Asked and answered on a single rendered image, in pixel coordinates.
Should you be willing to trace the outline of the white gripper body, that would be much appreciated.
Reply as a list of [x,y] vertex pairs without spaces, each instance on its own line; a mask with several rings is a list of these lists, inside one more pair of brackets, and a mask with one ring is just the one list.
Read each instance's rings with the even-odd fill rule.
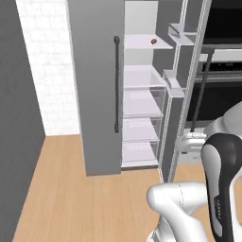
[[206,141],[207,135],[202,132],[187,132],[175,142],[178,152],[200,152]]

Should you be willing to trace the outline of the open grey fridge door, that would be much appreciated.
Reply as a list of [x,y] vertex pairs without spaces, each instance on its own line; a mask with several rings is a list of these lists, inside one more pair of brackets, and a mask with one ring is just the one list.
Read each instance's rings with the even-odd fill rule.
[[156,50],[152,65],[164,78],[164,119],[158,151],[163,182],[174,180],[179,152],[199,65],[199,56],[212,0],[159,0],[155,34],[171,45]]

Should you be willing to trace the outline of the black built-in oven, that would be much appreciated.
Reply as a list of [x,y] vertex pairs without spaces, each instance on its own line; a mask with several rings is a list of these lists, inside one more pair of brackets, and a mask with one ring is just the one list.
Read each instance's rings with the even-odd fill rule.
[[[188,85],[190,98],[187,103],[187,127],[192,125],[206,61],[207,54],[200,53],[196,73]],[[242,101],[242,48],[215,48],[196,126],[204,127],[240,101]]]

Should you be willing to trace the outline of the white fridge interior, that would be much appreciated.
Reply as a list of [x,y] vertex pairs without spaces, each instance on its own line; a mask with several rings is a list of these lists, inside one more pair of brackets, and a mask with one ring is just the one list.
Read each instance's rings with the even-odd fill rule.
[[171,48],[155,34],[158,1],[129,0],[125,3],[123,169],[158,164],[166,84],[152,61],[156,50]]

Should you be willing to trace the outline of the black built-in microwave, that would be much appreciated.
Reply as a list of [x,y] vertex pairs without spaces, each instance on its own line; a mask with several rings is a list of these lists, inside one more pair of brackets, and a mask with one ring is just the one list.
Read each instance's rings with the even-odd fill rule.
[[242,44],[242,0],[212,0],[204,44]]

